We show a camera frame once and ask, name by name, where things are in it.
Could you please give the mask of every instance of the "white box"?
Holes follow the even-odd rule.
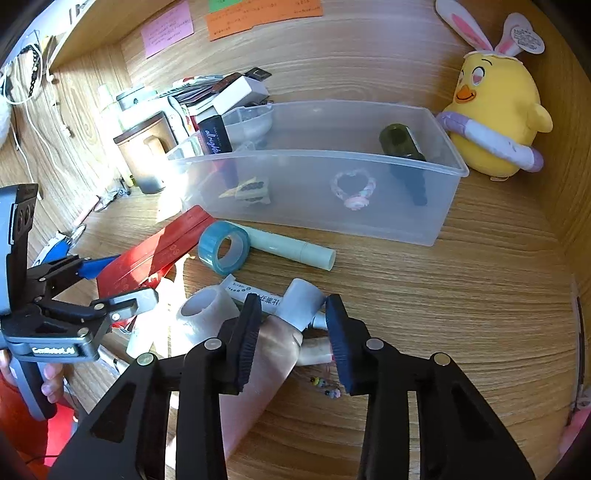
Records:
[[[262,82],[249,77],[240,77],[213,99],[213,107],[218,115],[223,115],[237,106],[245,106],[251,102],[258,103],[268,96],[269,92]]]

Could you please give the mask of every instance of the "wooden shelf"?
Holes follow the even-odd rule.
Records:
[[[105,45],[117,43],[174,0],[90,0],[58,43],[49,60],[51,72]]]

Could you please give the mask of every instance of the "black cable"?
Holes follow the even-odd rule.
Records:
[[[31,462],[34,462],[36,460],[45,460],[46,458],[57,458],[59,457],[59,455],[43,455],[41,457],[35,457],[35,458],[31,458],[30,460],[27,460],[25,462],[25,465],[28,465]]]

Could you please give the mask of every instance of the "beige mug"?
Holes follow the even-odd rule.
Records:
[[[177,145],[164,112],[138,123],[113,140],[143,193],[164,190],[168,172],[166,154]]]

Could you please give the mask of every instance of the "white wall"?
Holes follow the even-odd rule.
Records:
[[[49,35],[64,33],[70,27],[70,7],[82,3],[84,3],[84,0],[54,0],[53,3],[47,7],[41,15],[33,20],[31,25],[29,25],[29,28],[27,28],[26,32],[12,49],[6,61],[10,61],[16,57],[18,52],[20,52],[27,44],[37,41],[37,38],[34,35],[35,30],[38,30],[39,39]]]

